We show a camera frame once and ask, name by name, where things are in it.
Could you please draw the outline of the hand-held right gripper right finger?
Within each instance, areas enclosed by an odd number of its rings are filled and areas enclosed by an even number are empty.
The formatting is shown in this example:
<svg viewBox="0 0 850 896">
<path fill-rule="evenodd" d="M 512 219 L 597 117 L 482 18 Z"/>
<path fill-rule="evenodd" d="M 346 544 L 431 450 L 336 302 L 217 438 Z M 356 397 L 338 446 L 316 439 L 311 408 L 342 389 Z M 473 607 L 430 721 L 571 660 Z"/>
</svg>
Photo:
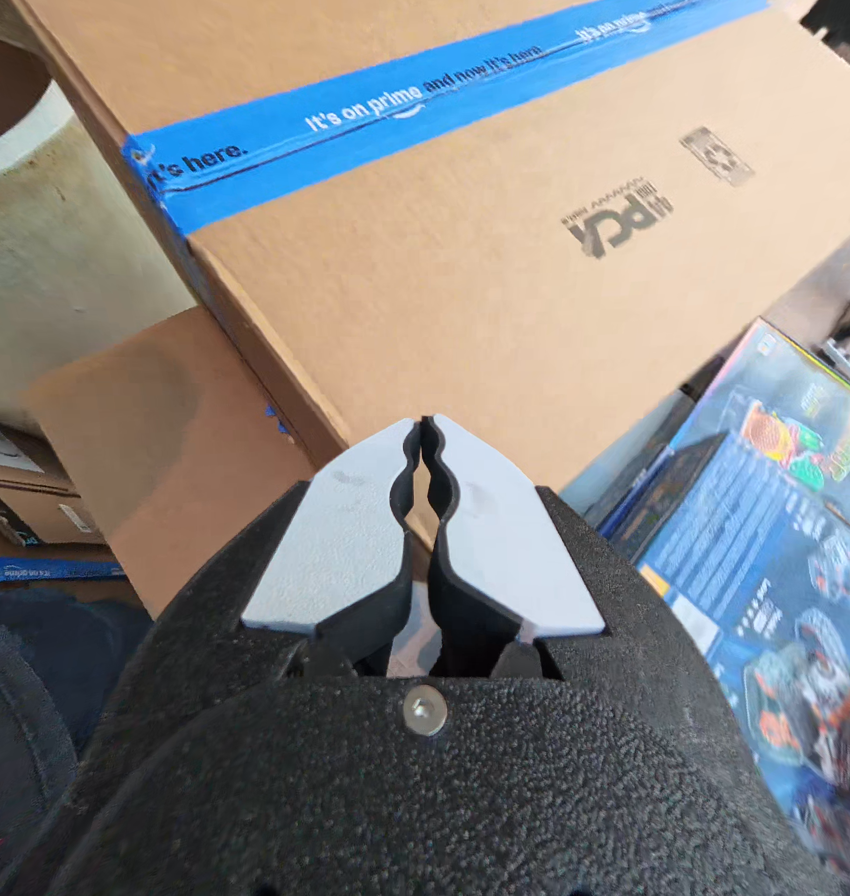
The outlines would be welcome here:
<svg viewBox="0 0 850 896">
<path fill-rule="evenodd" d="M 443 414 L 422 419 L 428 498 L 438 518 L 429 608 L 450 678 L 488 678 L 504 653 L 542 675 L 538 644 L 606 633 L 531 479 Z"/>
</svg>

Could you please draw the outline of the cream cylindrical container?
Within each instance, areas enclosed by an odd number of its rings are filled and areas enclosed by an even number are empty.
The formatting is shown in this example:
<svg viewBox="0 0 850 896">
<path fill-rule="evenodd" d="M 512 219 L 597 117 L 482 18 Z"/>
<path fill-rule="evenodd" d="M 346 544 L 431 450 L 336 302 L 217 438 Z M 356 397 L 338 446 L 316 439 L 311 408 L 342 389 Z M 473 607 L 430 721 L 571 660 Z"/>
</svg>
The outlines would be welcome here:
<svg viewBox="0 0 850 896">
<path fill-rule="evenodd" d="M 38 377 L 195 305 L 44 63 L 0 39 L 0 423 L 37 433 Z"/>
</svg>

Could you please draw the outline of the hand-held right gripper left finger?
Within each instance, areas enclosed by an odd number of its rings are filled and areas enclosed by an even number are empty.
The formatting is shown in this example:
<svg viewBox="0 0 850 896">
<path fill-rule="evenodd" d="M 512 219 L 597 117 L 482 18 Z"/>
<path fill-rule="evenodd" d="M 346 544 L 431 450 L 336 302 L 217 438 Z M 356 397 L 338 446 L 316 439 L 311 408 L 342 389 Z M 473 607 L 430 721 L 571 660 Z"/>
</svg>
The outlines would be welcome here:
<svg viewBox="0 0 850 896">
<path fill-rule="evenodd" d="M 351 665 L 386 669 L 408 622 L 419 422 L 402 419 L 302 483 L 241 614 L 250 629 L 305 636 Z"/>
</svg>

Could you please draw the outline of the blue printed toy box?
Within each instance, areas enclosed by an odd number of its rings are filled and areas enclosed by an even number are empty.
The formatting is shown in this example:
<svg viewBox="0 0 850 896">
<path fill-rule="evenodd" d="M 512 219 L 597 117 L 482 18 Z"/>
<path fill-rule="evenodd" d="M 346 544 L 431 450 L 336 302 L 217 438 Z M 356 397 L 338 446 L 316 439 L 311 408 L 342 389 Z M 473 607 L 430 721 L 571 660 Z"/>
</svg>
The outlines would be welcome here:
<svg viewBox="0 0 850 896">
<path fill-rule="evenodd" d="M 753 323 L 669 448 L 729 434 L 634 564 L 850 892 L 850 387 Z"/>
</svg>

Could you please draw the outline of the flat taped cardboard box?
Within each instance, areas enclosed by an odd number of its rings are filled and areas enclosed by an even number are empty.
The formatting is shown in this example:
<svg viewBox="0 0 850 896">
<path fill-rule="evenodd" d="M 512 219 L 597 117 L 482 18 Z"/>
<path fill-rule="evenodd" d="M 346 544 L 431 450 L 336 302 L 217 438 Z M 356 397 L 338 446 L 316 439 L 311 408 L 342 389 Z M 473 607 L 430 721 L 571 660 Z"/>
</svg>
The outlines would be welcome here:
<svg viewBox="0 0 850 896">
<path fill-rule="evenodd" d="M 51 589 L 83 603 L 115 601 L 143 609 L 138 594 L 108 547 L 16 547 L 0 541 L 0 595 Z"/>
</svg>

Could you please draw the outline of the small labelled cardboard box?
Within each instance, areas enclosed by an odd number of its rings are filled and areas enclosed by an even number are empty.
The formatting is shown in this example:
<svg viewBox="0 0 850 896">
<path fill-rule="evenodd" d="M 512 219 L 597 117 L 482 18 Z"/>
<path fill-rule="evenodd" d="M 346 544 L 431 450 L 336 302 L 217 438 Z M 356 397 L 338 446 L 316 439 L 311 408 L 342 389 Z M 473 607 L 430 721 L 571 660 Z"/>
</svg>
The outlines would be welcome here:
<svg viewBox="0 0 850 896">
<path fill-rule="evenodd" d="M 19 547 L 106 544 L 50 445 L 2 425 L 0 535 Z"/>
</svg>

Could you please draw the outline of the dark blue flat box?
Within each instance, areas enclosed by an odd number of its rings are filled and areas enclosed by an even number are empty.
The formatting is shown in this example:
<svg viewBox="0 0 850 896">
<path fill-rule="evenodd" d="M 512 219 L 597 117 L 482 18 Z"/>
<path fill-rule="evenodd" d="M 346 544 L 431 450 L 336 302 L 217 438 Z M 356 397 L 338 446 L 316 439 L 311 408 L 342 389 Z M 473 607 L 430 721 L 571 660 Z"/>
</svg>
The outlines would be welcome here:
<svg viewBox="0 0 850 896">
<path fill-rule="evenodd" d="M 683 503 L 729 434 L 666 448 L 596 526 L 598 534 L 627 562 L 635 563 Z"/>
</svg>

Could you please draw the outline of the plain medium cardboard box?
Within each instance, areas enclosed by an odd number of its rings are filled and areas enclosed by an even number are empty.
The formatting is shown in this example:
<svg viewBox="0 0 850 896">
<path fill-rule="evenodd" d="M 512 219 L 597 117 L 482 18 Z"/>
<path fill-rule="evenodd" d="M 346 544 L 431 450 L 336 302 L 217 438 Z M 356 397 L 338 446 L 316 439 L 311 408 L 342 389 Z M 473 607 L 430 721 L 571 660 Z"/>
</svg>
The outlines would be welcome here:
<svg viewBox="0 0 850 896">
<path fill-rule="evenodd" d="M 42 375 L 24 401 L 152 618 L 315 471 L 202 308 Z"/>
</svg>

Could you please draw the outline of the dark object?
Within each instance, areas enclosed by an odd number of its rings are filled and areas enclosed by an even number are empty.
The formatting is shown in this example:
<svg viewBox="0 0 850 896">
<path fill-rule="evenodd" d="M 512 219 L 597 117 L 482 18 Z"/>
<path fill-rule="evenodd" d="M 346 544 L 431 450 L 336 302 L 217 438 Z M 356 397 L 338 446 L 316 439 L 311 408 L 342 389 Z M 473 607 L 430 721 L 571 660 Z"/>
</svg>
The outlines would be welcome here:
<svg viewBox="0 0 850 896">
<path fill-rule="evenodd" d="M 850 1 L 780 1 L 778 5 L 850 64 Z"/>
</svg>

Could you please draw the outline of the large cardboard box blue tape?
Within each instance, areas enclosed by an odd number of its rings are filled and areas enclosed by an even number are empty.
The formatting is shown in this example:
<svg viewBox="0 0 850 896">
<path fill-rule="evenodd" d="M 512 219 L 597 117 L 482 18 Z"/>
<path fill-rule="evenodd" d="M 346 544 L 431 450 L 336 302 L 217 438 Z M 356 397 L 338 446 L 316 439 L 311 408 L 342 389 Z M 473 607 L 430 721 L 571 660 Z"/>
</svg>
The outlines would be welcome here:
<svg viewBox="0 0 850 896">
<path fill-rule="evenodd" d="M 13 2 L 317 465 L 442 412 L 568 485 L 850 239 L 775 2 Z"/>
</svg>

